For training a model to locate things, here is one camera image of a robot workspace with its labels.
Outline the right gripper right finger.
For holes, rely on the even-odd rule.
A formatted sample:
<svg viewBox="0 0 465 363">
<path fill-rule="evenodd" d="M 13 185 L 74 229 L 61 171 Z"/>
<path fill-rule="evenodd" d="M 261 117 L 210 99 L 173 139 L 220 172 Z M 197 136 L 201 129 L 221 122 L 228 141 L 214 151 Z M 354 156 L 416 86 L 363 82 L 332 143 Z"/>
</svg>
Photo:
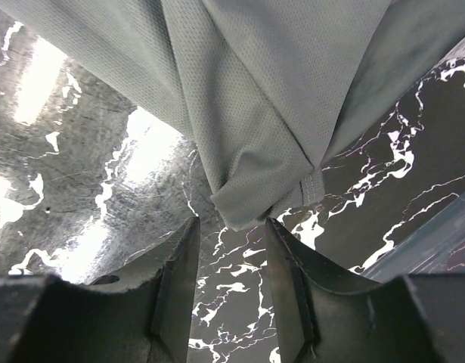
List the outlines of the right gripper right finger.
<svg viewBox="0 0 465 363">
<path fill-rule="evenodd" d="M 283 362 L 465 362 L 465 273 L 378 283 L 266 222 Z"/>
</svg>

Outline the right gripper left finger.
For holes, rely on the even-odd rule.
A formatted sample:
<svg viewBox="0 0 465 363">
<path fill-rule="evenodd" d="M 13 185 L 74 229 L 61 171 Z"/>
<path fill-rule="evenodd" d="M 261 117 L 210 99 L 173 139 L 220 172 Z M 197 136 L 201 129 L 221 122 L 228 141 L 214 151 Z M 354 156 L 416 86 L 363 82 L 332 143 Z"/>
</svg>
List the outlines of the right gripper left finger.
<svg viewBox="0 0 465 363">
<path fill-rule="evenodd" d="M 89 285 L 0 275 L 0 362 L 184 362 L 200 220 Z"/>
</svg>

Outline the grey t shirt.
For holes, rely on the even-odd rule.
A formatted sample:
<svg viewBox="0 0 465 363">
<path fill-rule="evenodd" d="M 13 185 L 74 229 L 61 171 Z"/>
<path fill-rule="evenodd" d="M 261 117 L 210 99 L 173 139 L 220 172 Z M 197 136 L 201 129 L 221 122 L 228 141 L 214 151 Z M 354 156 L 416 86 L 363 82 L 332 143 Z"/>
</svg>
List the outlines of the grey t shirt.
<svg viewBox="0 0 465 363">
<path fill-rule="evenodd" d="M 0 1 L 197 145 L 234 230 L 321 200 L 323 162 L 465 37 L 465 1 Z"/>
</svg>

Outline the black marble pattern mat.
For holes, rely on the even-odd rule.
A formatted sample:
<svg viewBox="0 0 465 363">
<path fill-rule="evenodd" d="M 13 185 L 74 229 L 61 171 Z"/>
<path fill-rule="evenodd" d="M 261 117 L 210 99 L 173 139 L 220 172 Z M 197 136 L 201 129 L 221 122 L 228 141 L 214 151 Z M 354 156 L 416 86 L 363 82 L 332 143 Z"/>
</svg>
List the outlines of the black marble pattern mat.
<svg viewBox="0 0 465 363">
<path fill-rule="evenodd" d="M 281 223 L 362 274 L 465 192 L 465 40 Z M 0 10 L 0 274 L 88 283 L 199 216 L 191 362 L 278 362 L 265 229 L 227 228 L 196 146 Z"/>
</svg>

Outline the clear plastic bin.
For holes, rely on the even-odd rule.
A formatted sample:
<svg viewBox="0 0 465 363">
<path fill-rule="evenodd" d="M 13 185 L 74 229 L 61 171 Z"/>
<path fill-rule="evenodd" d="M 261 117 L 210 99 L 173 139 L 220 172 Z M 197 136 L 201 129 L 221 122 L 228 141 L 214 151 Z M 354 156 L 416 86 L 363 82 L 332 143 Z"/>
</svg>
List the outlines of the clear plastic bin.
<svg viewBox="0 0 465 363">
<path fill-rule="evenodd" d="M 362 273 L 384 282 L 402 274 L 465 274 L 465 192 Z"/>
</svg>

